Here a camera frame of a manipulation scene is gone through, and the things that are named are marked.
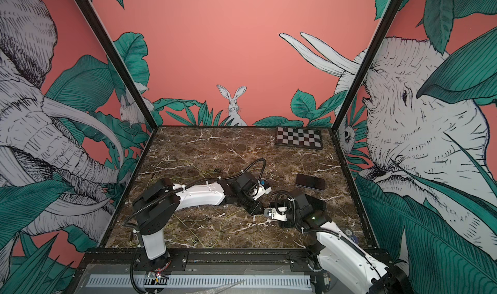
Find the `black smartphone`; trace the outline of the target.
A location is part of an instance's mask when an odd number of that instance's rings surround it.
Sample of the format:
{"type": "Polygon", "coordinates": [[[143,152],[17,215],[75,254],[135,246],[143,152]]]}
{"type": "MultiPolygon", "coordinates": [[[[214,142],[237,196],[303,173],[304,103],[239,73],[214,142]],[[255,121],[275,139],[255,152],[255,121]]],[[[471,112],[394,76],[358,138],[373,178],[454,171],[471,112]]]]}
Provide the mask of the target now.
{"type": "Polygon", "coordinates": [[[304,187],[313,190],[325,191],[326,182],[323,178],[310,176],[306,174],[297,174],[295,184],[299,187],[304,187]]]}

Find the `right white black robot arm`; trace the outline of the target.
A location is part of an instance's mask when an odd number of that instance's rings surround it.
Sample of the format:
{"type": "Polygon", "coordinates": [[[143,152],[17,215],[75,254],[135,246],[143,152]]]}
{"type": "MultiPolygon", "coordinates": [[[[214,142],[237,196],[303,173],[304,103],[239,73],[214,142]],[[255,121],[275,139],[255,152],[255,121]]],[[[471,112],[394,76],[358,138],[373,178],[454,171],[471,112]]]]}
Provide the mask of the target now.
{"type": "Polygon", "coordinates": [[[307,248],[312,270],[331,273],[352,293],[414,293],[405,273],[355,243],[327,213],[326,202],[299,191],[276,193],[264,216],[316,238],[307,248]]]}

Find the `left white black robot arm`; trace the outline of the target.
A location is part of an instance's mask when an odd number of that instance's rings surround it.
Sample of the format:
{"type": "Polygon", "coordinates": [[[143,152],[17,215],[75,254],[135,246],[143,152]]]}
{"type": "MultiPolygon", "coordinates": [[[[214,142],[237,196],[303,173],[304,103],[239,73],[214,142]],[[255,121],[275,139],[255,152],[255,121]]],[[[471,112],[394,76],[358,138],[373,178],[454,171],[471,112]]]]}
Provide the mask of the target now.
{"type": "Polygon", "coordinates": [[[122,226],[138,235],[148,260],[157,260],[167,252],[164,227],[178,210],[233,204],[249,215],[261,215],[264,205],[260,198],[272,191],[263,180],[265,167],[266,160],[259,158],[229,177],[203,178],[186,185],[163,178],[133,201],[133,212],[122,226]]]}

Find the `black white checkerboard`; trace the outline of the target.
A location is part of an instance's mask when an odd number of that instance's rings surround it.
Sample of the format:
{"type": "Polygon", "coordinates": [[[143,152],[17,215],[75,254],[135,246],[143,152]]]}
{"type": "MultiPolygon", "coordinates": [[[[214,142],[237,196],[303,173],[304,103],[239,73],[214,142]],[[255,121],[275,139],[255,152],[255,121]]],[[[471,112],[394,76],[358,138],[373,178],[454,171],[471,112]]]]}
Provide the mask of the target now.
{"type": "Polygon", "coordinates": [[[274,137],[274,144],[303,149],[323,149],[321,131],[307,128],[278,127],[274,137]]]}

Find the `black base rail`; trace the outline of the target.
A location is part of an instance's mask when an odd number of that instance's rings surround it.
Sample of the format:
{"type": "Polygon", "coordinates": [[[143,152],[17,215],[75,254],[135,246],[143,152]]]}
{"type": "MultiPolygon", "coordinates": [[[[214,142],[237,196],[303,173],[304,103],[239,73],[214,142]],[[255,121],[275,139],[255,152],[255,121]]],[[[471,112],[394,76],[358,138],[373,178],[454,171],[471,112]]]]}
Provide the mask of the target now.
{"type": "Polygon", "coordinates": [[[110,265],[112,268],[131,265],[137,268],[161,268],[169,262],[167,272],[183,272],[187,266],[284,266],[292,272],[315,274],[309,268],[308,252],[305,249],[194,249],[169,248],[165,255],[150,260],[142,248],[97,248],[88,251],[78,269],[77,275],[89,271],[93,266],[110,265]]]}

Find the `right black frame post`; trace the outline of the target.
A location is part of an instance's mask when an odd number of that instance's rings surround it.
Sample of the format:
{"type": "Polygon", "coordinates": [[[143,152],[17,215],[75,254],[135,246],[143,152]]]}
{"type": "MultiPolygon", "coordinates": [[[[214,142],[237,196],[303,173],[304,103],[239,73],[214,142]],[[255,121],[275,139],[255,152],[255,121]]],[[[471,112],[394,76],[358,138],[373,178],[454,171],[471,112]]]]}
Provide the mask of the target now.
{"type": "Polygon", "coordinates": [[[366,77],[366,74],[368,70],[370,69],[370,66],[372,62],[374,61],[377,52],[379,51],[379,48],[381,46],[381,43],[383,39],[385,38],[390,26],[392,25],[392,22],[394,18],[396,17],[396,14],[402,4],[403,0],[389,0],[387,7],[382,15],[382,18],[379,22],[378,28],[371,39],[371,43],[366,50],[366,54],[363,58],[363,61],[360,64],[359,70],[357,74],[354,76],[354,80],[352,82],[351,87],[348,90],[348,93],[346,94],[346,98],[342,104],[342,107],[339,111],[338,116],[335,119],[335,122],[331,128],[332,133],[336,134],[339,130],[339,126],[342,123],[348,108],[351,106],[351,103],[353,102],[355,95],[357,94],[359,88],[362,86],[363,80],[366,77]]]}

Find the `black frame post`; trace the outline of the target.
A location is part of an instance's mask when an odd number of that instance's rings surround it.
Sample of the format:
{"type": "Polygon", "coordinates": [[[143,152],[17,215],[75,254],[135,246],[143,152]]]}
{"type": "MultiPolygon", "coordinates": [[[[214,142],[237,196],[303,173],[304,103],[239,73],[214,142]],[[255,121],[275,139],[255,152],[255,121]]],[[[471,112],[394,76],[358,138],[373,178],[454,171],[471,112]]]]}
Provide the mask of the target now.
{"type": "Polygon", "coordinates": [[[127,90],[135,100],[138,108],[142,112],[144,118],[150,125],[152,132],[156,132],[159,128],[155,122],[154,117],[151,115],[150,110],[147,108],[141,94],[138,92],[134,80],[129,73],[123,59],[116,50],[115,44],[110,39],[107,30],[102,24],[101,19],[98,17],[97,12],[94,10],[90,0],[74,0],[79,10],[84,15],[87,23],[91,27],[94,35],[97,37],[100,45],[106,52],[107,57],[110,59],[111,64],[114,66],[119,78],[123,81],[127,90]]]}
{"type": "Polygon", "coordinates": [[[371,39],[371,43],[366,50],[366,54],[363,58],[363,61],[360,64],[359,70],[357,74],[354,76],[354,80],[352,82],[351,87],[348,90],[348,93],[346,94],[346,98],[342,104],[342,107],[339,111],[338,116],[335,119],[335,122],[331,128],[332,133],[336,134],[339,130],[339,126],[342,123],[348,108],[351,106],[351,103],[353,102],[355,95],[357,94],[359,88],[362,86],[363,80],[366,77],[366,74],[368,70],[370,69],[370,66],[372,62],[374,61],[377,52],[379,51],[379,48],[381,46],[381,43],[383,39],[385,38],[390,26],[392,25],[392,22],[394,18],[396,17],[396,14],[402,4],[403,0],[389,0],[387,7],[382,15],[382,18],[379,22],[378,28],[371,39]]]}

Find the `left black frame post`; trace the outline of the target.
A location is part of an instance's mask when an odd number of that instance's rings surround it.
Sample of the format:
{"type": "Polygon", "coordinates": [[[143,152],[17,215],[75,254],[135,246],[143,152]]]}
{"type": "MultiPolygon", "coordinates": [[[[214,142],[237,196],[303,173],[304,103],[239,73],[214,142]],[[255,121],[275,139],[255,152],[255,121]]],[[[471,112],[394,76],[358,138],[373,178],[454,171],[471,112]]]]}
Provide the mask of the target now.
{"type": "Polygon", "coordinates": [[[100,45],[106,52],[107,57],[110,59],[111,64],[114,66],[119,78],[123,81],[127,90],[135,100],[138,108],[142,112],[144,118],[150,125],[152,132],[156,132],[159,128],[155,122],[154,117],[151,115],[150,110],[147,108],[141,94],[138,92],[134,80],[129,73],[123,59],[116,50],[115,44],[110,39],[107,30],[102,24],[101,19],[98,17],[97,12],[94,10],[90,0],[74,0],[79,10],[84,15],[87,23],[91,27],[94,35],[97,37],[100,45]]]}

